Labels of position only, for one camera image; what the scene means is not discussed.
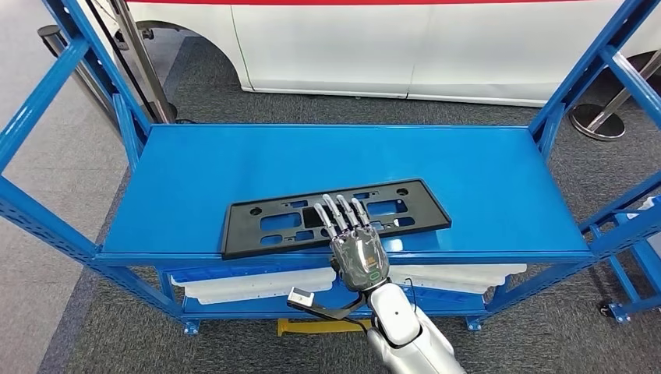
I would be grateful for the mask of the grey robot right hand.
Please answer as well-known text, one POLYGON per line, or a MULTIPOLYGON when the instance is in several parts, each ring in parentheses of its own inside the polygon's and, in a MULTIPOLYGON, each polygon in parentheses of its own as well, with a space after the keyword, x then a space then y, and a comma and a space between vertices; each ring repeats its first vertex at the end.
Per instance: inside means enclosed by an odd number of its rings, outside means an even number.
POLYGON ((322 195, 313 208, 330 239, 338 274, 347 289, 356 292, 377 288, 387 281, 389 261, 375 227, 362 203, 342 194, 322 195))

